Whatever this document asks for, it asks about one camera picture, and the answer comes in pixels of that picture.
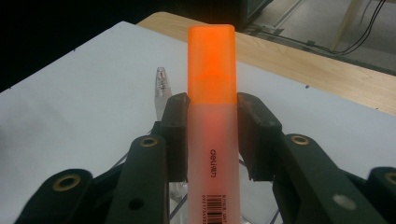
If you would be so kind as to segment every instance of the table surface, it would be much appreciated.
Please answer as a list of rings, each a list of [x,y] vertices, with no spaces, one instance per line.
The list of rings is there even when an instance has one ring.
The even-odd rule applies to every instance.
[[[158,12],[137,25],[187,42],[199,21]],[[254,36],[236,34],[236,58],[307,86],[396,115],[396,77],[293,49]]]

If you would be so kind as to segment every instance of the wire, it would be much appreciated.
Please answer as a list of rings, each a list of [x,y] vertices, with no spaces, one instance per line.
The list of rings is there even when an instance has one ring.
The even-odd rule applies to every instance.
[[[180,210],[181,206],[187,201],[187,198],[189,197],[189,194],[184,195],[184,197],[181,199],[180,203],[176,206],[176,208],[171,212],[169,215],[169,220],[172,220],[172,218],[175,216],[175,214]]]
[[[273,218],[271,219],[270,224],[274,224],[276,222],[277,216],[279,215],[279,209],[276,210]]]
[[[328,55],[328,56],[339,56],[339,55],[347,55],[353,51],[355,51],[356,49],[358,49],[367,39],[367,37],[370,35],[372,28],[373,28],[373,24],[375,22],[376,17],[378,16],[379,11],[381,10],[382,6],[384,5],[385,0],[380,0],[380,2],[378,3],[378,5],[375,8],[375,12],[373,13],[372,18],[370,19],[370,23],[367,26],[366,30],[364,31],[363,35],[350,47],[342,50],[342,51],[337,51],[337,50],[330,50],[328,48],[319,46],[319,45],[307,45],[307,43],[299,41],[299,40],[295,40],[292,38],[288,38],[282,35],[273,35],[271,33],[265,32],[262,27],[260,25],[257,24],[253,24],[250,25],[250,27],[248,27],[245,31],[245,34],[250,34],[250,33],[256,33],[256,34],[260,34],[260,35],[267,35],[267,36],[271,36],[273,38],[278,38],[278,39],[282,39],[282,40],[286,40],[289,42],[292,42],[293,44],[299,45],[305,49],[310,49],[316,53],[319,54],[324,54],[324,55]]]
[[[353,51],[355,51],[356,49],[358,49],[363,43],[364,41],[367,39],[367,37],[370,35],[372,28],[373,28],[373,24],[375,22],[376,17],[378,16],[379,11],[381,10],[382,6],[384,5],[385,0],[381,0],[378,5],[375,8],[375,12],[372,16],[372,18],[370,19],[370,23],[367,26],[366,30],[364,31],[364,34],[361,36],[361,38],[355,42],[355,44],[353,44],[352,46],[350,46],[349,48],[343,50],[343,51],[333,51],[336,54],[349,54]]]
[[[370,0],[367,6],[364,8],[363,14],[361,15],[361,20],[359,21],[359,25],[363,22],[363,18],[366,15],[367,8],[369,8],[370,4],[373,2],[373,0]]]
[[[125,161],[125,159],[128,157],[128,152],[129,152],[129,150],[121,157],[121,159],[119,159],[119,160],[116,162],[116,164],[114,164],[114,165],[110,168],[110,170],[113,169],[113,168],[115,168],[116,166],[120,165],[123,161]]]

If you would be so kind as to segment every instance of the metal screw hole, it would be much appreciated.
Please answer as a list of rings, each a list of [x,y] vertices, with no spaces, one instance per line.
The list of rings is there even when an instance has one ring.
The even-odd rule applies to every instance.
[[[67,191],[79,184],[81,177],[78,174],[68,174],[59,177],[52,185],[55,191]]]
[[[140,146],[142,147],[152,147],[157,145],[158,141],[155,138],[147,137],[140,142]]]
[[[291,142],[300,146],[306,146],[309,144],[309,139],[301,135],[294,135],[291,137]]]

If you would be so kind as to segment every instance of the orange highlighter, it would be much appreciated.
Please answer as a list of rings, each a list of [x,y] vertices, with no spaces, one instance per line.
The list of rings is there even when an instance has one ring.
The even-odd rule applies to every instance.
[[[231,25],[198,25],[188,41],[190,224],[239,224],[235,38]]]

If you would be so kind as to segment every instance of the pen cap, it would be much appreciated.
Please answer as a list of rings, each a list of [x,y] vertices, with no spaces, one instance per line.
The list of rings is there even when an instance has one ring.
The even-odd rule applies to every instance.
[[[189,29],[188,64],[191,104],[236,104],[233,26],[192,26]]]

